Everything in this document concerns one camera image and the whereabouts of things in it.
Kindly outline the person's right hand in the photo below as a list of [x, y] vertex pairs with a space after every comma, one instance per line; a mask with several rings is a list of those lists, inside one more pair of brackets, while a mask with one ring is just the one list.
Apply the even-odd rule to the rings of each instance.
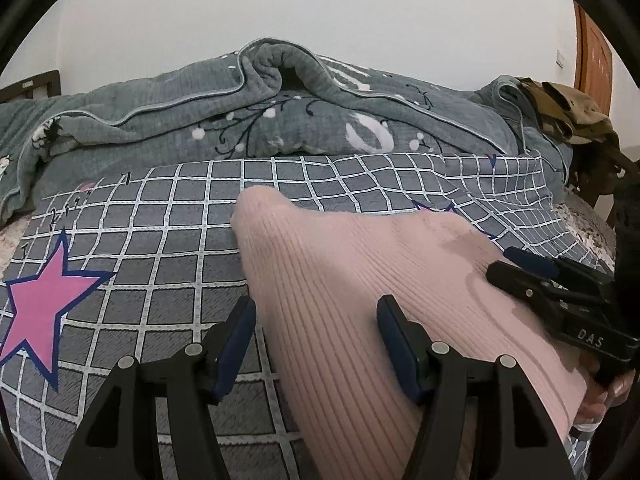
[[588, 387], [582, 403], [578, 408], [578, 412], [574, 419], [575, 425], [598, 424], [609, 408], [619, 406], [627, 401], [630, 390], [634, 385], [634, 376], [636, 372], [629, 372], [618, 376], [604, 388], [594, 380], [600, 363], [598, 359], [587, 351], [580, 352], [579, 367], [586, 373], [588, 379]]

